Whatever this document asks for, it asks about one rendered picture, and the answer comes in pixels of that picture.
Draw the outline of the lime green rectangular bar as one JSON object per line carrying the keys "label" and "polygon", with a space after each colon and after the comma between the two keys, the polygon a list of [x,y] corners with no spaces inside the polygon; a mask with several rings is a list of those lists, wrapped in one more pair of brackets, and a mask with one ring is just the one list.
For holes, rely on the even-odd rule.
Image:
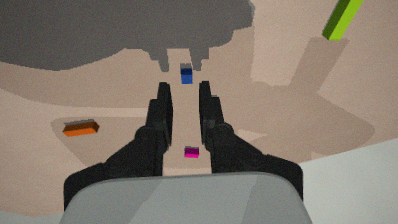
{"label": "lime green rectangular bar", "polygon": [[340,0],[326,25],[322,36],[339,41],[363,0]]}

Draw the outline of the orange rod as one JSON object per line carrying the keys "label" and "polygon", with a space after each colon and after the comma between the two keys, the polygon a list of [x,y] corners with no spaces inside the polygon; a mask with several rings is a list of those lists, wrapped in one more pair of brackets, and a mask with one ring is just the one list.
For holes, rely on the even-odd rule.
{"label": "orange rod", "polygon": [[73,124],[73,125],[65,126],[63,133],[67,137],[85,135],[85,134],[93,134],[93,133],[98,132],[99,127],[100,126],[95,121],[87,122],[87,123],[80,123],[80,124]]}

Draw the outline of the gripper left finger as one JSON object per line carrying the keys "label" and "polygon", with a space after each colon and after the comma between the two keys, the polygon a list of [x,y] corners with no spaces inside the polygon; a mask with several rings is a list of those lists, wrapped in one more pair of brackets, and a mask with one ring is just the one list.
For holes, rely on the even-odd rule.
{"label": "gripper left finger", "polygon": [[157,100],[150,99],[146,124],[137,129],[134,139],[106,162],[66,178],[63,186],[64,212],[75,194],[88,185],[115,178],[163,176],[163,154],[172,144],[172,125],[170,84],[159,82]]}

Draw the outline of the small magenta block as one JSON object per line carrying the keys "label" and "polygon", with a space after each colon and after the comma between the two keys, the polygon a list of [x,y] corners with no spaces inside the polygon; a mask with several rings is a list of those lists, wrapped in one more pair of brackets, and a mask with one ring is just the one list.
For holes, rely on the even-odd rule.
{"label": "small magenta block", "polygon": [[185,157],[198,158],[199,149],[196,148],[186,148],[185,149]]}

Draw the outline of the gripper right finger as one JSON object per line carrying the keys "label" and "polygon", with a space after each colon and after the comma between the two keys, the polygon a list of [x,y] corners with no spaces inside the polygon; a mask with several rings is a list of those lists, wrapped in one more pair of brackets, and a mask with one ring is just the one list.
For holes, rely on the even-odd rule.
{"label": "gripper right finger", "polygon": [[265,155],[234,134],[233,127],[224,122],[219,97],[211,96],[209,81],[199,83],[199,116],[202,145],[210,152],[212,173],[255,171],[282,176],[303,201],[302,168],[292,161]]}

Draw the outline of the small blue block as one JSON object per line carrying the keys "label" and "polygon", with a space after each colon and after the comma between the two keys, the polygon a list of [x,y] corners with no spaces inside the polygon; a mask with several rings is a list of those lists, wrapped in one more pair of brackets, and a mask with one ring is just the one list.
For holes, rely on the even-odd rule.
{"label": "small blue block", "polygon": [[192,68],[181,69],[182,84],[193,84]]}

